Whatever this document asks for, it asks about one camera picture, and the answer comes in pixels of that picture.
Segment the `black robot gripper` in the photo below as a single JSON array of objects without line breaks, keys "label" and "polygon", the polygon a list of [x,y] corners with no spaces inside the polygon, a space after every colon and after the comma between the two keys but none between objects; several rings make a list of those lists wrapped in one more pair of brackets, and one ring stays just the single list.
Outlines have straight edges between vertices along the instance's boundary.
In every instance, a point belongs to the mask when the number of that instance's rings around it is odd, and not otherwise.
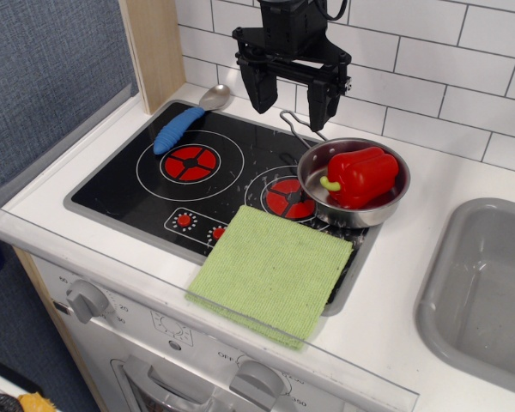
[{"label": "black robot gripper", "polygon": [[348,89],[351,56],[331,43],[326,1],[261,1],[261,25],[237,27],[237,64],[252,107],[260,114],[277,101],[277,78],[308,85],[310,127],[320,131],[336,115]]}]

